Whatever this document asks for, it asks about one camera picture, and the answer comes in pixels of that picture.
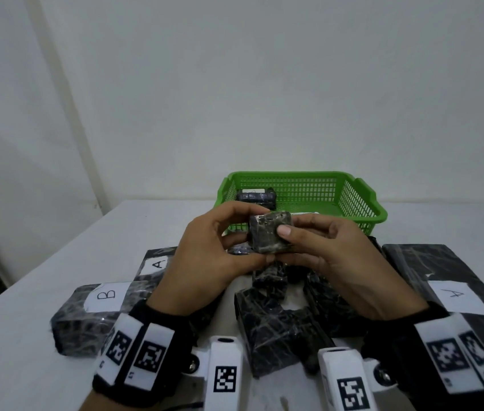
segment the green plastic basket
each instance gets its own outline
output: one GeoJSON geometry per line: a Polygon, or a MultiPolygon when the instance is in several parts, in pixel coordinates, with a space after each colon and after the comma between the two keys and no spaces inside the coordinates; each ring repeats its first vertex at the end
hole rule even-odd
{"type": "MultiPolygon", "coordinates": [[[[233,172],[221,183],[215,206],[235,200],[238,189],[267,187],[276,191],[277,210],[345,217],[366,235],[388,215],[375,191],[345,172],[233,172]]],[[[246,227],[231,225],[230,229],[246,227]]]]}

